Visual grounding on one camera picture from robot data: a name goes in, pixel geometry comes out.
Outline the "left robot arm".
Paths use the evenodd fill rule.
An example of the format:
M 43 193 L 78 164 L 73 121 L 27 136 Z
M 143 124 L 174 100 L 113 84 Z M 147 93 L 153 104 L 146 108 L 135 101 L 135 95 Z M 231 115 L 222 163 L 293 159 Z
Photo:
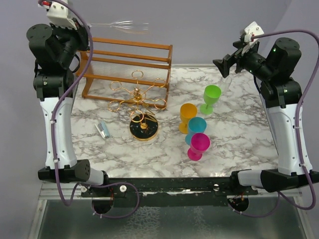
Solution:
M 87 159 L 78 160 L 72 142 L 71 111 L 77 82 L 70 65 L 78 51 L 90 47 L 87 30 L 79 24 L 74 29 L 36 24 L 26 37 L 36 58 L 33 87 L 43 111 L 47 141 L 45 167 L 38 171 L 38 178 L 90 184 L 98 196 L 106 196 L 110 191 L 106 173 L 92 169 Z

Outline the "clear wine glass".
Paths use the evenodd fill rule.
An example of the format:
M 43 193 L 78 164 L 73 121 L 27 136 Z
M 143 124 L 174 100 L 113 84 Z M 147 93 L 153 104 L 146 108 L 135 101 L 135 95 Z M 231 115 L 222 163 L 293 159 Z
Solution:
M 148 23 L 134 23 L 132 20 L 115 21 L 112 23 L 89 23 L 89 27 L 107 27 L 129 34 L 146 34 L 149 32 Z
M 232 83 L 232 77 L 228 76 L 226 78 L 221 77 L 220 79 L 220 89 L 222 91 L 222 94 L 225 94 L 227 90 L 229 89 L 231 83 Z

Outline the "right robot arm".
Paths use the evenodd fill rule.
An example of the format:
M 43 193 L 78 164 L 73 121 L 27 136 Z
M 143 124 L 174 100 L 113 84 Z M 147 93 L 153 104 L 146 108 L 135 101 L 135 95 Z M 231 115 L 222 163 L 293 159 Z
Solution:
M 240 195 L 248 186 L 276 192 L 318 183 L 319 174 L 313 171 L 308 159 L 302 131 L 302 117 L 296 116 L 302 90 L 291 74 L 302 53 L 299 44 L 290 38 L 278 38 L 267 57 L 258 53 L 255 44 L 247 52 L 241 41 L 233 43 L 232 55 L 213 60 L 223 78 L 229 76 L 231 66 L 236 73 L 246 70 L 254 80 L 266 113 L 271 134 L 279 156 L 276 169 L 240 170 L 231 173 L 229 189 Z

